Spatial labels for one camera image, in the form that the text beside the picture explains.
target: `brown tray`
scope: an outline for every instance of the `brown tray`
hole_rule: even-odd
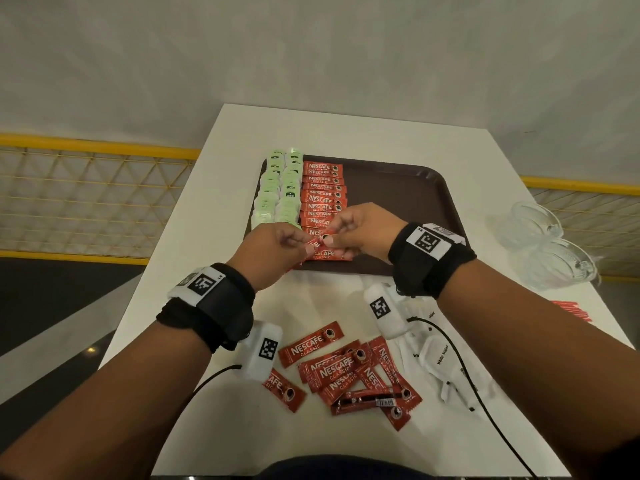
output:
[[[467,237],[447,184],[436,170],[416,165],[314,155],[304,155],[304,160],[342,164],[349,206],[374,202],[407,222],[434,223]],[[266,166],[265,160],[260,174],[263,174]],[[255,189],[254,198],[258,195],[259,188],[260,182]],[[245,235],[251,231],[252,212],[253,206],[249,212]],[[297,269],[392,275],[391,266],[365,255],[356,256],[353,261],[305,261]]]

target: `clear glass cup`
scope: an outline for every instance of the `clear glass cup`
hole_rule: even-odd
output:
[[[552,239],[530,252],[519,274],[528,288],[543,291],[590,282],[597,277],[598,268],[574,243]]]
[[[535,202],[516,202],[508,215],[494,224],[493,233],[500,244],[510,250],[539,245],[562,237],[558,218]]]

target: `human hand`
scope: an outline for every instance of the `human hand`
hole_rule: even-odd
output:
[[[260,224],[246,235],[227,264],[242,274],[254,290],[268,288],[291,267],[313,255],[311,236],[291,224]]]
[[[327,231],[336,234],[323,238],[336,256],[350,258],[361,252],[389,262],[391,244],[406,222],[372,202],[354,205],[339,212]]]

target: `white plastic device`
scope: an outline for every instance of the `white plastic device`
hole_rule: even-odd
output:
[[[373,318],[382,336],[395,339],[409,330],[402,300],[406,297],[398,295],[396,290],[386,283],[376,283],[364,291],[364,299],[371,310]]]
[[[249,336],[238,342],[239,363],[237,374],[242,379],[265,382],[273,368],[273,359],[282,340],[282,327],[269,322],[254,321]]]

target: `wristband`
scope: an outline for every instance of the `wristband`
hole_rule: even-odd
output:
[[[194,270],[168,293],[157,320],[174,328],[190,328],[211,352],[220,345],[235,350],[253,326],[255,292],[229,265],[215,263]]]
[[[407,224],[388,254],[398,293],[437,299],[457,268],[476,258],[465,244],[464,237],[442,227]]]

